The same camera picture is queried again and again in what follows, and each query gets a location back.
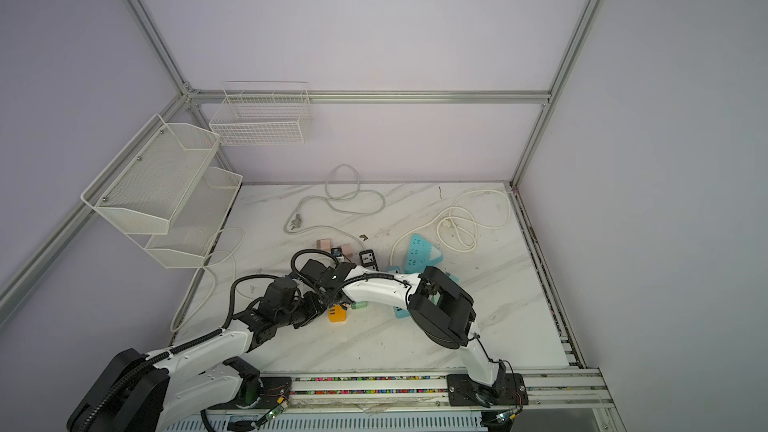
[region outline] white power cord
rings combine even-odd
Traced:
[[[182,301],[182,302],[179,304],[179,307],[176,309],[176,312],[174,313],[174,317],[173,317],[173,319],[171,319],[171,321],[170,321],[170,331],[171,331],[171,333],[174,333],[174,334],[175,334],[176,332],[178,332],[179,330],[181,330],[181,328],[182,328],[182,327],[183,327],[183,326],[184,326],[184,325],[185,325],[185,324],[186,324],[186,323],[187,323],[187,322],[188,322],[188,321],[189,321],[189,320],[190,320],[190,319],[191,319],[191,318],[192,318],[192,317],[193,317],[193,316],[194,316],[194,315],[195,315],[195,314],[196,314],[196,313],[197,313],[197,312],[200,310],[200,309],[202,309],[202,307],[203,307],[203,306],[206,304],[206,302],[208,302],[208,299],[210,298],[210,296],[214,294],[214,290],[216,289],[216,285],[217,285],[217,282],[216,282],[216,274],[215,274],[213,271],[211,271],[211,270],[209,269],[209,267],[210,267],[210,266],[212,266],[212,265],[218,265],[218,264],[221,264],[222,262],[225,262],[225,261],[227,261],[227,260],[229,260],[229,259],[232,259],[232,282],[234,282],[234,281],[235,281],[235,279],[236,279],[236,275],[237,275],[237,263],[235,262],[235,256],[234,256],[234,255],[235,255],[235,252],[237,252],[237,249],[238,249],[238,248],[240,248],[240,246],[243,244],[243,239],[245,239],[245,231],[244,231],[242,228],[240,228],[240,227],[224,227],[224,228],[220,228],[220,229],[219,229],[218,231],[216,231],[216,233],[215,233],[215,234],[214,234],[214,235],[213,235],[213,236],[212,236],[212,237],[209,239],[208,243],[209,243],[209,244],[213,244],[213,243],[214,243],[214,241],[216,240],[216,237],[218,237],[218,236],[219,236],[219,234],[221,234],[222,232],[225,232],[225,231],[227,231],[227,230],[237,230],[237,231],[240,231],[240,240],[239,240],[239,241],[237,241],[237,244],[236,244],[234,247],[232,247],[232,252],[230,252],[230,251],[227,251],[227,250],[223,250],[223,249],[222,249],[222,250],[214,250],[214,251],[213,251],[213,252],[211,252],[210,254],[208,254],[208,255],[206,255],[205,257],[203,257],[203,263],[205,263],[205,261],[206,261],[207,259],[211,258],[211,257],[212,257],[214,254],[217,254],[217,253],[219,253],[219,252],[226,252],[226,256],[225,256],[224,258],[222,258],[221,260],[219,260],[218,262],[216,262],[216,263],[214,263],[214,264],[207,264],[207,265],[203,265],[203,267],[202,267],[202,269],[203,269],[203,275],[205,275],[205,273],[207,272],[207,273],[210,275],[210,278],[211,278],[211,280],[213,281],[213,284],[211,284],[211,286],[210,286],[210,289],[208,290],[208,293],[205,295],[205,298],[203,299],[203,301],[202,301],[202,302],[201,302],[199,305],[197,305],[197,307],[195,308],[195,310],[193,310],[191,313],[187,314],[187,316],[186,316],[186,317],[184,317],[184,320],[183,320],[183,321],[181,321],[181,322],[179,322],[179,324],[178,324],[176,327],[174,327],[174,322],[176,322],[176,319],[177,319],[178,315],[181,313],[181,309],[182,309],[182,307],[184,306],[184,302],[186,301],[186,298],[187,298],[187,296],[188,296],[188,295],[190,294],[190,292],[192,291],[192,284],[194,283],[194,281],[191,281],[191,282],[190,282],[189,286],[187,287],[187,291],[184,293],[184,299],[185,299],[185,300],[184,300],[184,301]],[[243,294],[242,292],[238,291],[237,289],[235,289],[235,291],[236,291],[238,294],[242,295],[243,297],[245,297],[245,298],[247,298],[247,299],[249,299],[249,300],[252,300],[252,299],[253,299],[253,297],[249,297],[249,296],[247,296],[247,295]]]
[[[352,172],[354,172],[354,174],[355,174],[355,183],[357,185],[357,188],[355,190],[351,191],[351,192],[348,192],[346,194],[342,194],[340,196],[332,196],[330,194],[330,192],[328,192],[328,181],[331,180],[331,177],[333,177],[333,173],[336,172],[337,170],[339,170],[342,167],[346,167],[349,170],[351,170]],[[336,227],[331,227],[331,226],[311,226],[311,227],[302,228],[301,230],[296,230],[296,231],[288,229],[288,225],[291,224],[292,220],[293,221],[298,220],[299,223],[300,223],[301,219],[300,218],[295,218],[294,219],[293,216],[298,216],[299,215],[299,210],[301,210],[301,207],[305,203],[307,203],[307,202],[309,202],[311,200],[322,200],[326,204],[328,204],[328,206],[331,207],[332,210],[334,210],[336,212],[340,212],[342,214],[350,214],[351,216],[372,216],[374,214],[378,214],[381,210],[384,209],[384,206],[386,206],[386,199],[384,198],[384,195],[381,194],[379,191],[371,190],[369,188],[360,190],[360,175],[358,175],[357,170],[355,170],[354,167],[352,167],[352,166],[350,166],[348,164],[339,164],[338,166],[336,166],[330,172],[330,174],[328,174],[328,178],[326,178],[326,183],[325,183],[325,192],[326,192],[326,196],[325,197],[323,197],[323,196],[306,196],[306,197],[302,198],[301,200],[299,200],[299,205],[296,206],[296,208],[293,209],[293,212],[288,216],[288,219],[286,220],[286,223],[283,225],[283,232],[288,234],[288,235],[298,235],[298,234],[303,234],[304,232],[309,232],[310,230],[317,230],[319,228],[326,228],[326,229],[329,229],[329,230],[333,230],[334,232],[338,232],[339,234],[346,235],[347,237],[349,237],[352,240],[354,240],[355,242],[357,242],[360,245],[361,249],[365,249],[366,246],[362,243],[362,241],[358,237],[355,237],[352,234],[348,234],[348,233],[344,232],[343,230],[339,230]],[[373,193],[373,194],[378,195],[381,198],[381,200],[382,200],[381,207],[379,207],[377,210],[375,210],[373,212],[355,212],[353,210],[341,210],[340,208],[336,208],[336,207],[334,207],[331,204],[331,201],[345,202],[345,201],[348,201],[348,200],[352,200],[354,197],[357,197],[358,194],[365,193],[365,192]]]
[[[485,224],[481,224],[480,222],[475,221],[475,216],[473,216],[472,213],[469,210],[467,210],[464,207],[456,205],[458,203],[458,201],[462,197],[464,197],[464,196],[468,196],[469,194],[484,194],[486,192],[492,192],[494,194],[499,194],[500,196],[504,197],[504,203],[507,204],[507,220],[504,221],[504,224],[502,224],[500,226],[486,226]],[[460,216],[454,216],[453,215],[453,211],[454,210],[460,210],[460,211],[466,212],[466,214],[469,216],[469,218],[460,217]],[[470,190],[469,192],[464,192],[459,197],[456,197],[456,200],[453,201],[453,204],[451,204],[450,207],[446,207],[443,210],[441,210],[440,213],[437,214],[435,216],[435,218],[430,220],[428,223],[424,224],[423,226],[418,226],[418,227],[416,227],[416,228],[406,232],[405,234],[401,235],[400,238],[398,238],[395,241],[395,243],[392,244],[392,249],[389,251],[389,264],[392,265],[394,263],[395,247],[397,247],[397,245],[400,243],[401,240],[403,240],[405,237],[413,234],[417,230],[422,229],[424,227],[428,227],[428,226],[430,226],[431,224],[433,224],[435,222],[437,222],[437,226],[435,227],[435,230],[437,232],[437,238],[438,238],[438,240],[440,241],[441,244],[445,245],[447,248],[450,248],[451,250],[456,251],[456,252],[472,252],[473,250],[475,250],[475,247],[477,247],[477,243],[478,243],[478,237],[477,237],[477,235],[478,235],[478,227],[490,228],[490,229],[504,228],[504,227],[506,227],[509,224],[509,221],[511,219],[512,219],[512,204],[509,201],[509,197],[504,192],[502,192],[500,190],[494,190],[492,188],[484,188],[484,189],[481,189],[481,190]],[[456,224],[457,220],[463,220],[464,222],[468,222],[468,223],[472,224],[472,226],[474,227],[474,232],[470,232],[466,228],[457,225]],[[456,230],[456,238],[458,239],[459,243],[464,248],[456,248],[456,247],[453,247],[452,245],[449,245],[446,242],[446,240],[442,237],[442,235],[440,235],[440,227],[441,226],[443,226],[444,228],[454,228]],[[470,239],[472,240],[469,244],[465,243],[464,240],[462,239],[462,233],[465,233],[466,235],[468,235],[470,237]]]

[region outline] wire basket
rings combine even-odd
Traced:
[[[312,123],[306,82],[222,82],[210,121],[225,146],[303,144]]]
[[[81,198],[123,234],[168,234],[218,147],[214,132],[162,122],[96,203]]]
[[[208,167],[166,235],[152,235],[147,254],[166,268],[198,268],[235,200],[243,176]]]

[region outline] white table surface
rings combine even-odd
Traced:
[[[352,190],[352,185],[332,185],[338,196]],[[331,225],[355,236],[367,235],[365,245],[373,249],[381,270],[389,265],[389,249],[400,235],[432,219],[450,206],[459,194],[468,190],[494,188],[504,190],[500,182],[491,183],[401,183],[363,184],[380,191],[387,200],[383,211],[374,216],[349,216],[334,212],[321,201],[307,203],[301,211],[302,226]],[[287,274],[290,258],[302,248],[314,248],[318,238],[331,238],[333,245],[351,242],[333,231],[315,230],[301,235],[283,233],[283,223],[302,197],[324,195],[322,185],[243,186],[227,219],[227,227],[245,231],[237,249],[237,275],[253,273]],[[375,210],[380,199],[361,194],[339,208]],[[506,218],[504,197],[485,193],[464,197],[465,206],[481,223],[498,225]],[[434,226],[419,233],[439,246]],[[443,233],[447,241],[450,232]],[[223,232],[217,250],[231,250],[239,239],[237,232]],[[395,254],[395,264],[402,266],[409,238],[403,239]],[[360,246],[352,244],[355,255]],[[568,366],[565,352],[542,287],[528,254],[514,215],[508,226],[498,230],[478,230],[478,246],[471,253],[457,253],[441,247],[444,259],[437,267],[458,276],[461,285],[475,299],[482,342],[488,353],[504,358],[517,368],[562,368]],[[212,262],[226,254],[213,257]],[[309,258],[304,256],[297,265]],[[220,326],[226,316],[231,285],[232,261],[212,267],[217,285],[202,309],[179,332],[182,343]],[[252,297],[262,295],[269,279],[257,279],[240,285]],[[190,311],[206,295],[211,281],[206,274]],[[237,295],[235,311],[248,300]],[[453,350],[430,341],[410,318],[398,319],[392,307],[369,303],[367,308],[349,310],[343,323],[331,323],[327,314],[304,328],[284,327],[261,347],[245,354],[246,360],[262,371],[365,371],[365,370],[442,370],[461,368]]]

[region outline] black mounting plate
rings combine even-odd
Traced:
[[[280,391],[283,391],[283,396],[290,399],[290,386],[292,379],[290,377],[262,377],[259,378],[261,383],[264,384],[262,393],[259,395],[258,403],[250,410],[272,410],[277,406],[277,399],[280,398]],[[213,407],[208,407],[212,410],[221,409],[236,409],[235,400],[230,400],[223,404],[218,404]]]
[[[475,400],[475,382],[468,375],[450,374],[446,379],[448,382],[448,403],[450,405],[478,405],[478,402]],[[522,375],[506,374],[504,376],[504,390],[502,391],[502,396],[496,399],[496,405],[528,405],[528,390],[525,388]]]

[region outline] white mesh basket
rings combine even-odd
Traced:
[[[208,167],[166,235],[152,235],[144,250],[166,268],[198,268],[224,224],[243,176]]]
[[[225,146],[303,144],[312,123],[305,82],[223,82],[210,121]]]
[[[168,234],[213,160],[219,135],[164,123],[94,204],[123,234]]]

